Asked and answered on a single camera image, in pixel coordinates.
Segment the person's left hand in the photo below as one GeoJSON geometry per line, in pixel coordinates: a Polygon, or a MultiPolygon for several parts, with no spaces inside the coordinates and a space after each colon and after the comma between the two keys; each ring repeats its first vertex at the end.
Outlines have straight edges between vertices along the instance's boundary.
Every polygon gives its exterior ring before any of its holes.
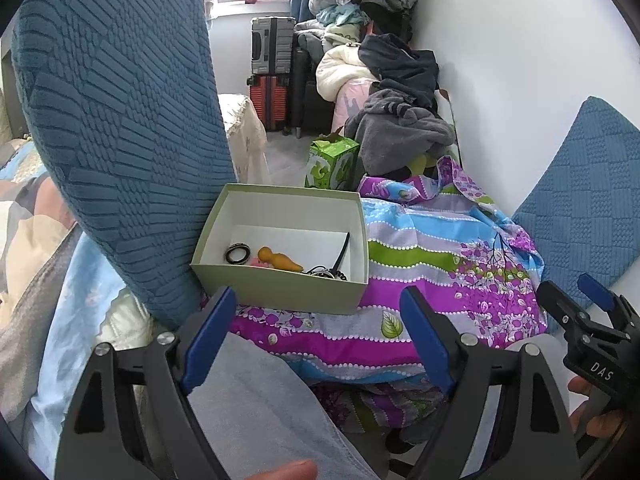
{"type": "Polygon", "coordinates": [[[279,468],[263,471],[247,480],[316,480],[318,468],[312,460],[296,460],[279,468]]]}

